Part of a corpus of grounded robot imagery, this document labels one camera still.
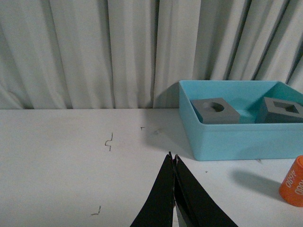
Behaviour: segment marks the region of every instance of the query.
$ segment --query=white table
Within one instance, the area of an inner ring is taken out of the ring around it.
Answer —
[[[133,109],[1,110],[0,226],[128,227],[169,151],[238,226],[303,225],[278,194],[293,159],[198,162],[177,109]]]

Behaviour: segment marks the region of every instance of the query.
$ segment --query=gray foam block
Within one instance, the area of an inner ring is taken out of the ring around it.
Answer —
[[[238,124],[240,114],[223,98],[191,100],[203,124]]]
[[[296,102],[264,97],[255,123],[303,123],[303,106]]]

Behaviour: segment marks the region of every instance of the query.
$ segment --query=orange container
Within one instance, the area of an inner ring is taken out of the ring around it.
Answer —
[[[279,192],[289,204],[303,207],[303,155],[298,156],[294,161],[280,186]]]

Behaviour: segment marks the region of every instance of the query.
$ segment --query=circular hole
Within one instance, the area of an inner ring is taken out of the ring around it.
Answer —
[[[209,112],[221,112],[224,110],[224,106],[219,103],[203,103],[202,107]]]

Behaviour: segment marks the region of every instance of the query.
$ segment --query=small debris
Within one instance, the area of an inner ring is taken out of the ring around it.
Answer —
[[[91,215],[99,215],[100,210],[101,210],[101,206],[99,206],[99,212],[98,213],[94,213],[94,214],[91,214]]]

